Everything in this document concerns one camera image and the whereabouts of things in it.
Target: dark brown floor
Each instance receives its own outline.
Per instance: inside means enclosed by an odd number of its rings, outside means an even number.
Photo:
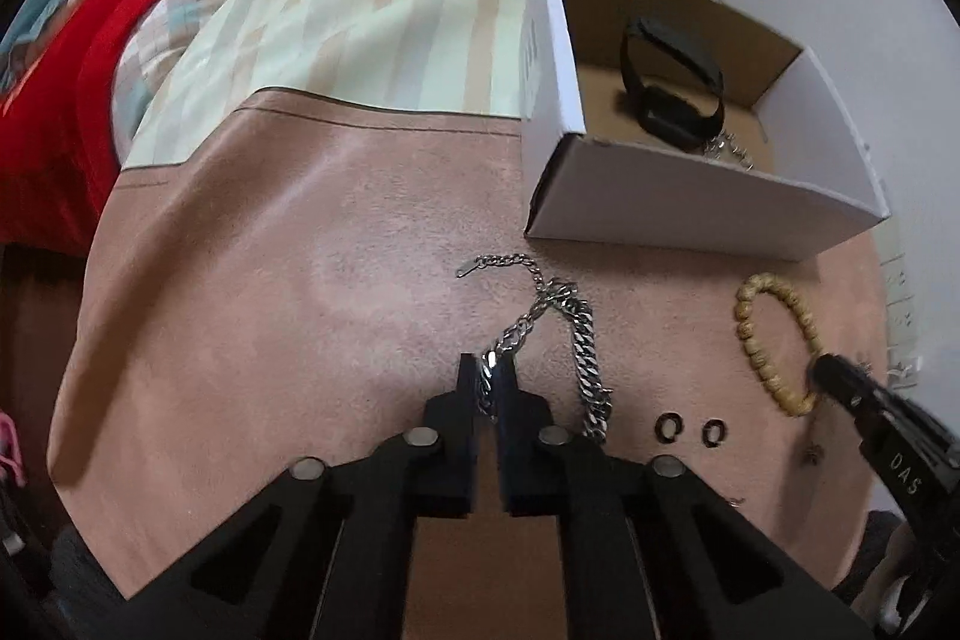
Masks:
[[[20,432],[29,499],[50,536],[66,514],[46,472],[46,443],[59,383],[76,335],[83,261],[8,247],[0,269],[0,408]]]

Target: red blanket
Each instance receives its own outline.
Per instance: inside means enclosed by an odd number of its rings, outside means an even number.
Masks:
[[[120,167],[113,74],[158,0],[83,0],[0,112],[0,242],[85,255]]]

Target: open box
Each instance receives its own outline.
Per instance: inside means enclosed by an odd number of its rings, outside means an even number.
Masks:
[[[726,83],[726,129],[755,167],[684,153],[622,109],[624,25],[656,17],[700,40]],[[529,0],[521,53],[527,234],[800,261],[887,218],[863,142],[809,49],[713,0]],[[646,80],[704,102],[642,42]]]

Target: thin silver chain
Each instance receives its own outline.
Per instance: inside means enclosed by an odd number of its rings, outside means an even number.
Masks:
[[[736,143],[736,135],[731,131],[721,131],[703,147],[704,156],[718,160],[723,156],[725,150],[733,155],[745,170],[749,171],[754,167],[754,159],[750,157],[750,153],[747,153],[746,148],[741,148]]]
[[[457,277],[466,277],[472,271],[488,266],[526,266],[534,279],[536,298],[531,308],[514,323],[503,330],[493,345],[480,357],[480,377],[477,383],[477,401],[486,415],[496,415],[496,400],[493,399],[491,375],[496,362],[507,352],[516,353],[523,347],[527,335],[536,321],[549,309],[558,311],[570,324],[570,342],[573,348],[573,365],[577,372],[577,391],[584,406],[584,434],[601,445],[607,441],[607,426],[613,404],[611,389],[605,389],[600,381],[600,366],[597,363],[593,339],[593,311],[589,302],[579,297],[577,284],[570,280],[553,277],[544,282],[544,273],[525,253],[510,255],[477,256],[457,269]]]

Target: yellow beaded bracelet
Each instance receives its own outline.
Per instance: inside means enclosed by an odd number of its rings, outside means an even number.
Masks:
[[[757,297],[757,293],[771,293],[790,308],[793,316],[797,319],[800,330],[803,331],[803,338],[806,340],[810,355],[817,357],[824,352],[824,348],[820,343],[819,335],[817,335],[817,327],[813,325],[813,315],[810,314],[810,310],[803,303],[803,299],[793,290],[789,282],[771,272],[747,277],[747,280],[736,292],[737,301],[733,308],[733,315],[739,321],[736,324],[736,335],[743,343],[743,352],[747,354],[750,366],[757,373],[760,384],[787,415],[794,417],[807,415],[817,403],[817,394],[811,391],[805,396],[800,396],[800,394],[784,386],[784,381],[776,373],[776,368],[771,363],[770,357],[760,347],[760,343],[754,335],[754,324],[750,317],[754,313],[754,299]]]

